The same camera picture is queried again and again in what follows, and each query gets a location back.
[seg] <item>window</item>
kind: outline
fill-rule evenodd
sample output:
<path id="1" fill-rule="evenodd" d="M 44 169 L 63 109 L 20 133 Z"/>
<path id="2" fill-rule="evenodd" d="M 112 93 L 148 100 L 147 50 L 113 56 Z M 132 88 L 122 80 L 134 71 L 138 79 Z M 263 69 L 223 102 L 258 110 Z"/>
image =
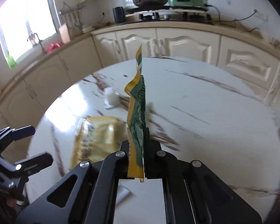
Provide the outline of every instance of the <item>window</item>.
<path id="1" fill-rule="evenodd" d="M 41 40 L 56 33 L 48 0 L 6 0 L 0 8 L 0 42 L 10 69 L 32 48 L 27 41 L 32 33 Z"/>

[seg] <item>metal screw head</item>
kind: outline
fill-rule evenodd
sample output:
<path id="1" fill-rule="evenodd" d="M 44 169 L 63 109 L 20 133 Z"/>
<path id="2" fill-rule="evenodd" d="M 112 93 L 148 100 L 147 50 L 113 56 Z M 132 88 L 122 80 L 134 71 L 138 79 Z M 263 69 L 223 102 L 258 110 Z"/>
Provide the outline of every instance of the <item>metal screw head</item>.
<path id="1" fill-rule="evenodd" d="M 193 165 L 194 167 L 201 167 L 201 162 L 198 161 L 198 160 L 195 160 L 195 161 L 192 162 L 192 165 Z"/>
<path id="2" fill-rule="evenodd" d="M 89 166 L 89 162 L 88 162 L 88 161 L 82 161 L 82 162 L 80 162 L 80 167 L 85 168 L 85 167 L 88 167 L 88 166 Z"/>
<path id="3" fill-rule="evenodd" d="M 164 151 L 157 151 L 157 155 L 158 156 L 165 156 L 166 152 L 164 152 Z"/>
<path id="4" fill-rule="evenodd" d="M 20 170 L 21 167 L 22 167 L 22 165 L 21 165 L 21 164 L 18 164 L 18 165 L 16 165 L 15 169 L 16 169 L 16 170 Z"/>
<path id="5" fill-rule="evenodd" d="M 14 182 L 9 183 L 8 188 L 12 189 L 15 186 Z"/>
<path id="6" fill-rule="evenodd" d="M 123 151 L 118 151 L 118 152 L 115 153 L 115 155 L 118 156 L 118 157 L 122 157 L 122 156 L 125 155 L 125 152 L 123 152 Z"/>

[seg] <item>round table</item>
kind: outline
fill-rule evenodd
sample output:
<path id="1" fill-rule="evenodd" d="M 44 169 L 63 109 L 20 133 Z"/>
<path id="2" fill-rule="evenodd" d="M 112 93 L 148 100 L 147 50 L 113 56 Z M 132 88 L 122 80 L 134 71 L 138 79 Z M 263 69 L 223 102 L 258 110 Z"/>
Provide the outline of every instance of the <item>round table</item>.
<path id="1" fill-rule="evenodd" d="M 103 68 L 71 86 L 48 108 L 28 155 L 46 151 L 54 162 L 30 176 L 30 202 L 69 171 L 81 117 L 126 120 L 129 98 L 124 88 L 135 74 L 136 60 Z M 201 160 L 264 220 L 280 185 L 280 143 L 270 109 L 239 78 L 200 61 L 143 58 L 142 74 L 152 138 L 178 159 Z M 105 109 L 106 87 L 119 91 L 120 107 Z M 117 206 L 114 223 L 165 223 L 160 179 L 144 184 L 121 180 L 121 184 L 132 195 Z"/>

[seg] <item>red object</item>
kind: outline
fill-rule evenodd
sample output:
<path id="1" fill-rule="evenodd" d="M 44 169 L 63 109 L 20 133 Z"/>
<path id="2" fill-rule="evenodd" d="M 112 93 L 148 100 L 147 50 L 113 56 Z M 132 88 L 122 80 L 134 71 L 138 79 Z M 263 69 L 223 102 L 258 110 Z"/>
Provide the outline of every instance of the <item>red object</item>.
<path id="1" fill-rule="evenodd" d="M 60 46 L 64 45 L 64 43 L 56 43 L 56 44 L 50 44 L 49 48 L 47 49 L 47 53 L 50 53 L 52 50 L 58 49 Z"/>

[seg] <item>white tile wall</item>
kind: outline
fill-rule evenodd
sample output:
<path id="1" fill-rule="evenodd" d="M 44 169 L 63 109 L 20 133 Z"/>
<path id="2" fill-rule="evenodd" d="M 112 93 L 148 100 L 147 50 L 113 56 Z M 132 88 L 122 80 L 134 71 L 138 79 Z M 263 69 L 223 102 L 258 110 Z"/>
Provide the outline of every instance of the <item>white tile wall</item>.
<path id="1" fill-rule="evenodd" d="M 251 17 L 243 21 L 243 24 L 251 28 L 259 27 L 264 35 L 267 36 L 268 34 L 280 40 L 280 16 L 268 0 L 208 0 L 208 3 L 217 6 L 223 17 L 227 19 L 245 18 L 253 13 L 253 9 L 259 10 L 261 13 L 268 15 L 268 22 Z M 86 13 L 88 18 L 84 20 L 89 25 L 95 25 L 96 21 L 102 18 L 102 12 L 104 12 L 104 22 L 113 21 L 112 8 L 117 6 L 135 7 L 131 0 L 97 0 L 87 3 L 84 14 Z M 217 12 L 210 8 L 210 13 L 215 14 Z"/>

